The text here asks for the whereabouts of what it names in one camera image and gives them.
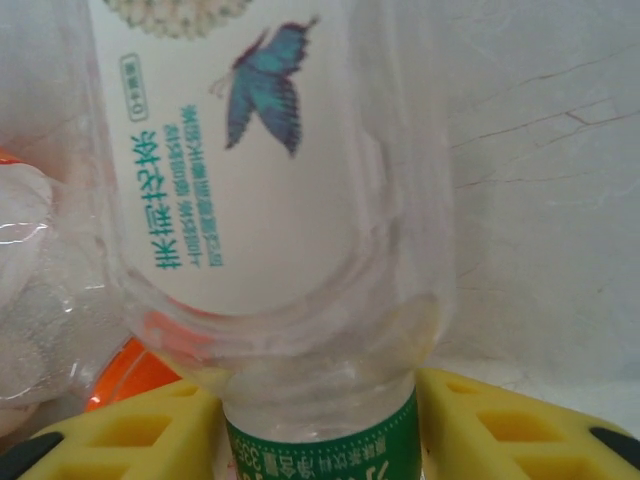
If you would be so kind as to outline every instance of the bottle label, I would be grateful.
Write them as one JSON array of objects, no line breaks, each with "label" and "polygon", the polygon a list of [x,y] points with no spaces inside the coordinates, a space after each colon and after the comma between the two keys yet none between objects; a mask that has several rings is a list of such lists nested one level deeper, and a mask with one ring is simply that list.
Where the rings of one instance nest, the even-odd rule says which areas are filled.
[{"label": "bottle label", "polygon": [[88,2],[127,261],[176,302],[274,311],[353,251],[339,3]]},{"label": "bottle label", "polygon": [[363,432],[317,443],[261,440],[228,425],[238,480],[418,480],[418,405],[409,401]]}]

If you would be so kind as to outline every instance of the white label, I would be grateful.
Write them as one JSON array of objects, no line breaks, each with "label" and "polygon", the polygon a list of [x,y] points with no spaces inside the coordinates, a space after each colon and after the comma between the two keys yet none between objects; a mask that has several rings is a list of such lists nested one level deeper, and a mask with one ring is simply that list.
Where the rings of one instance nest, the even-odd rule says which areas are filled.
[{"label": "white label", "polygon": [[135,267],[225,315],[319,288],[356,231],[328,4],[109,3],[90,6]]}]

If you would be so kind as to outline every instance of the clear plastic bottle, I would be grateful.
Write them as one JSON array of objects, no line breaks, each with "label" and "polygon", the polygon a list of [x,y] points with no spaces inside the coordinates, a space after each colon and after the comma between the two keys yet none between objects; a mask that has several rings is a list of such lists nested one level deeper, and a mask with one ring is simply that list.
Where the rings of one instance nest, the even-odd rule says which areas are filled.
[{"label": "clear plastic bottle", "polygon": [[107,3],[96,158],[129,326],[222,397],[239,479],[417,480],[413,370],[453,294],[433,5]]}]

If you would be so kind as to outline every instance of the yellow foam block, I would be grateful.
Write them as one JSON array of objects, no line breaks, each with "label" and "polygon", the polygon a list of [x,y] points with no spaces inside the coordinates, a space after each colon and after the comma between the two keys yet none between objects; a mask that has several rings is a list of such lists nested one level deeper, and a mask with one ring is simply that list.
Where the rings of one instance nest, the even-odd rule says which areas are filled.
[{"label": "yellow foam block", "polygon": [[181,381],[43,430],[64,440],[20,480],[213,480],[220,401]]},{"label": "yellow foam block", "polygon": [[[615,425],[447,372],[421,370],[417,384],[428,480],[640,480],[590,433],[626,435]],[[226,463],[220,402],[187,382],[48,432],[64,440],[20,480],[213,480],[213,458]]]},{"label": "yellow foam block", "polygon": [[615,425],[452,373],[421,370],[417,382],[429,480],[640,479],[590,433],[628,435]]}]

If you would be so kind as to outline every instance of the black rubber pad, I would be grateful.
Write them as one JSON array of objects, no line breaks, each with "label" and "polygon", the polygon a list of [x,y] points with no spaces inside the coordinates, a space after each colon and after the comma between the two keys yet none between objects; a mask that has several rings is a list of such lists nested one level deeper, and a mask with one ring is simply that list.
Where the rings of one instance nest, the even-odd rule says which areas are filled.
[{"label": "black rubber pad", "polygon": [[621,458],[640,470],[640,440],[608,428],[593,427],[589,431]]},{"label": "black rubber pad", "polygon": [[53,432],[10,448],[0,456],[0,480],[18,480],[62,440],[64,440],[64,435]]}]

